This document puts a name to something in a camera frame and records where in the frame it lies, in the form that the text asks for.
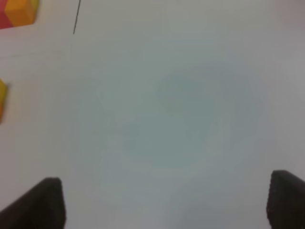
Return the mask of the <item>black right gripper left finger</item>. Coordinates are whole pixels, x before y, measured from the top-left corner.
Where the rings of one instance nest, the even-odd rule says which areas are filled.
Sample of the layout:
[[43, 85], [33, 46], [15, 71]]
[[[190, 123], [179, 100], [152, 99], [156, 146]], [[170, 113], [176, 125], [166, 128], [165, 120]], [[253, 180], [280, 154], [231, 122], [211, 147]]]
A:
[[47, 177], [0, 211], [2, 229], [63, 229], [66, 207], [62, 181]]

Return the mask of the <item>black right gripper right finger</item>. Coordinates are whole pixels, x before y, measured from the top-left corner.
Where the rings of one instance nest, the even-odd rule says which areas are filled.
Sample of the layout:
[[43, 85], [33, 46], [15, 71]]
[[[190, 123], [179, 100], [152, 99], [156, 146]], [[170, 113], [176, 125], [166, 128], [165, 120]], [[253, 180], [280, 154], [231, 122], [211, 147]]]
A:
[[303, 229], [305, 182], [286, 170], [273, 171], [266, 213], [272, 229]]

